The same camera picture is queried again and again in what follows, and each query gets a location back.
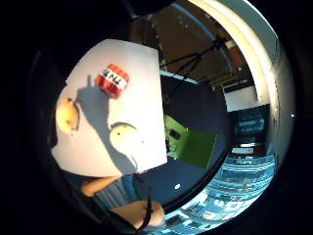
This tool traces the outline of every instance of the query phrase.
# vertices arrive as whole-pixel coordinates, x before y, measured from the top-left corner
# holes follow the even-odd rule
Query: desk
[[[94,84],[97,74],[111,63],[130,78],[117,100]],[[65,97],[75,100],[79,124],[72,135],[57,126],[58,144],[52,154],[62,169],[80,175],[111,176],[167,162],[157,50],[111,39],[97,44],[70,73],[57,106]],[[110,131],[116,123],[131,124],[140,132],[141,148],[132,158],[110,144]]]

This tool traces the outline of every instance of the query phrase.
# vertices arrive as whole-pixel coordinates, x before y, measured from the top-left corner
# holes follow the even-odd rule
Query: person
[[[109,176],[85,180],[81,192],[98,199],[112,212],[122,216],[136,229],[140,228],[147,213],[147,201],[140,200],[132,185],[132,176]],[[152,200],[152,214],[145,229],[151,231],[165,226],[162,205]]]

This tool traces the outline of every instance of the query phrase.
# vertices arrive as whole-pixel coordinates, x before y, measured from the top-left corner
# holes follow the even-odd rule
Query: white tabletop
[[[97,74],[116,64],[129,75],[121,96],[110,96],[95,86]],[[78,130],[65,134],[57,126],[58,144],[52,154],[69,172],[112,176],[138,172],[167,162],[157,50],[140,44],[105,40],[90,49],[72,70],[61,99],[75,100]],[[110,144],[116,123],[133,125],[142,141],[132,158]]]

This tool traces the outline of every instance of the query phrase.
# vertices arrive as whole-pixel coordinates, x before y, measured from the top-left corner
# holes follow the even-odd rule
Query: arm
[[[87,180],[81,186],[81,192],[87,197],[93,197],[94,194],[107,187],[113,181],[121,176],[103,177],[99,179]]]
[[[164,209],[162,205],[156,201],[152,201],[152,206],[154,212],[151,214],[149,225],[158,226],[164,221]],[[147,212],[147,202],[137,201],[119,208],[111,209],[111,211],[119,214],[138,229],[144,222]]]

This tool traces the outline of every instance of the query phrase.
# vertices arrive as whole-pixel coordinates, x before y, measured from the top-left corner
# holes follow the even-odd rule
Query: tripod
[[[183,60],[186,60],[186,59],[190,59],[190,61],[188,61],[186,64],[184,64],[183,66],[181,66],[178,71],[176,73],[174,73],[173,75],[171,75],[170,77],[174,77],[176,74],[178,74],[180,71],[183,71],[186,67],[190,66],[189,70],[187,71],[186,74],[184,74],[183,78],[180,80],[180,82],[173,88],[173,90],[164,97],[163,99],[163,105],[167,105],[170,101],[170,98],[177,92],[178,88],[183,84],[183,82],[188,78],[189,74],[191,72],[193,72],[195,70],[195,68],[197,67],[197,65],[201,62],[201,60],[203,59],[203,56],[210,52],[210,51],[214,51],[214,50],[219,50],[221,49],[222,47],[225,47],[225,38],[221,38],[219,35],[216,35],[216,39],[213,40],[213,44],[205,49],[204,51],[201,51],[201,52],[195,52],[195,53],[191,53],[191,54],[188,54],[186,56],[183,56],[183,57],[180,57],[180,58],[177,58],[171,62],[168,62],[164,65],[160,65],[160,68],[163,68],[163,67],[166,67],[166,66],[169,66],[171,64],[174,64],[174,63],[177,63],[179,61],[183,61]]]

